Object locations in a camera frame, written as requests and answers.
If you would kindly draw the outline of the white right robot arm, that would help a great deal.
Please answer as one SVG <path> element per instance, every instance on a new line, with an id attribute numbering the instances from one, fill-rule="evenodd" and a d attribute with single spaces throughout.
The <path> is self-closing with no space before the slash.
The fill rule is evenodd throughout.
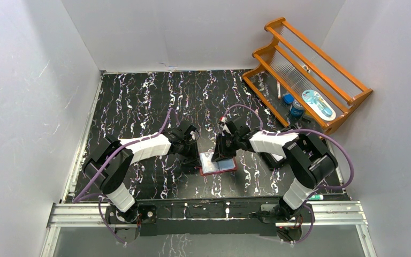
<path id="1" fill-rule="evenodd" d="M 238 150 L 245 150 L 282 156 L 293 171 L 295 178 L 289 189 L 271 211 L 263 210 L 262 216 L 295 221 L 301 215 L 301 206 L 338 166 L 335 156 L 312 132 L 287 131 L 277 134 L 250 129 L 240 117 L 220 124 L 222 131 L 216 137 L 211 161 L 232 159 Z"/>

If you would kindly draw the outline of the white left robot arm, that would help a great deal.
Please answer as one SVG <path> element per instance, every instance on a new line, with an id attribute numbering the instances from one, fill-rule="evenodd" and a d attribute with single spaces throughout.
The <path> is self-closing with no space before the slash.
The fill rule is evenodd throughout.
<path id="1" fill-rule="evenodd" d="M 124 184 L 130 165 L 156 156 L 178 155 L 182 165 L 199 166 L 198 129 L 189 122 L 129 140 L 106 136 L 83 164 L 82 172 L 107 196 L 126 223 L 138 217 L 136 200 Z"/>

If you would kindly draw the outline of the red card holder wallet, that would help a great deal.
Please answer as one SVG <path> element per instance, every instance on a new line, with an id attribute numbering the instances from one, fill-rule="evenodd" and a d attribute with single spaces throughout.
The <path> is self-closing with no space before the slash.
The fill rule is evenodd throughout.
<path id="1" fill-rule="evenodd" d="M 235 158 L 213 162 L 212 155 L 213 152 L 204 152 L 199 154 L 200 175 L 208 176 L 237 171 L 238 167 Z"/>

